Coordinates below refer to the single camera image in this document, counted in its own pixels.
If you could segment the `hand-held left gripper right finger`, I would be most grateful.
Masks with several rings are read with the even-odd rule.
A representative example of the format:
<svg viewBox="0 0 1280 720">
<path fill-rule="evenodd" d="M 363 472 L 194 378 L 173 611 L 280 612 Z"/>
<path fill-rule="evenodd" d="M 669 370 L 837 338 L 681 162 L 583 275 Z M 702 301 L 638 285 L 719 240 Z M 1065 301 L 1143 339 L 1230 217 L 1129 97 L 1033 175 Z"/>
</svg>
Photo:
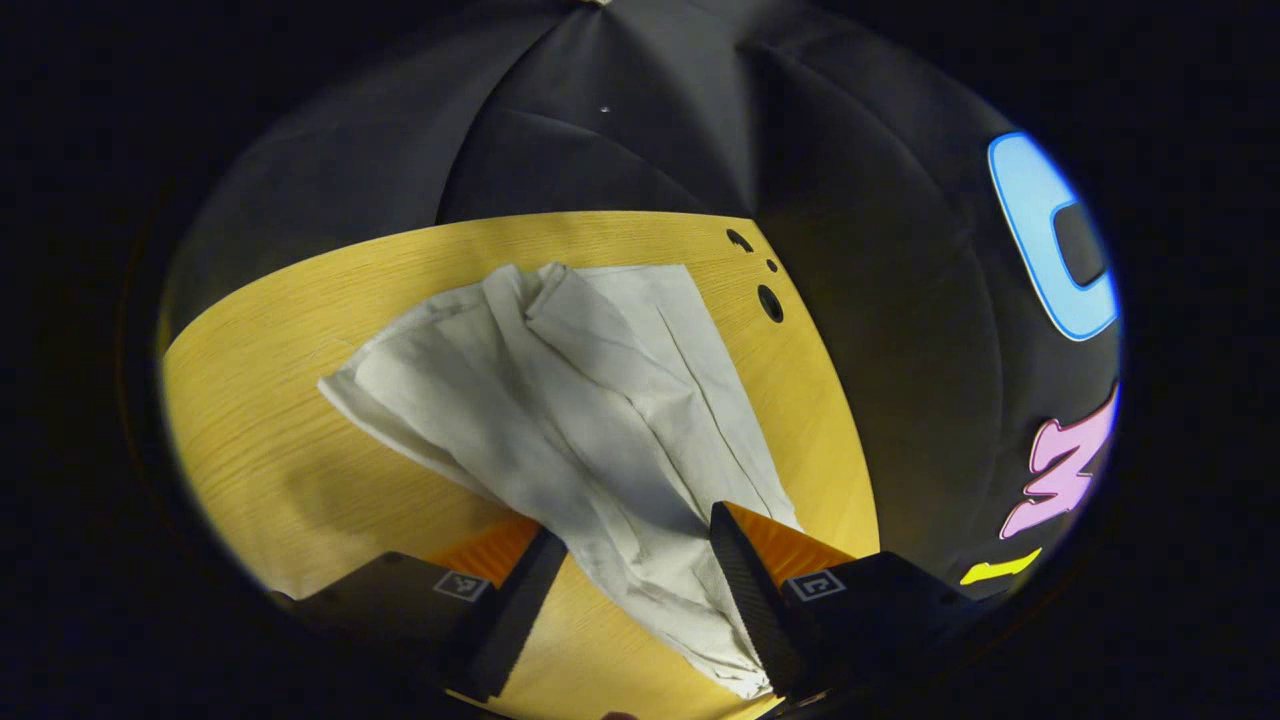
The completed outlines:
<svg viewBox="0 0 1280 720">
<path fill-rule="evenodd" d="M 886 680 L 978 615 L 978 603 L 887 551 L 856 559 L 727 501 L 710 547 L 774 696 L 815 703 Z"/>
</svg>

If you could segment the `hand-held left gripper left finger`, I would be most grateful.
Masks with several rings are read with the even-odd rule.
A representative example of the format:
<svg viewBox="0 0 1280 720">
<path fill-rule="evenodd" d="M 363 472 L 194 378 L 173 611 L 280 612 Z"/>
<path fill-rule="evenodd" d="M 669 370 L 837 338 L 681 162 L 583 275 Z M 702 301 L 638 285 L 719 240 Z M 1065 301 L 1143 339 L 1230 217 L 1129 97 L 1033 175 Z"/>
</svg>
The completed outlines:
<svg viewBox="0 0 1280 720">
<path fill-rule="evenodd" d="M 428 559 L 388 551 L 301 600 L 268 594 L 329 641 L 486 702 L 506 688 L 566 555 L 554 533 L 515 515 Z"/>
</svg>

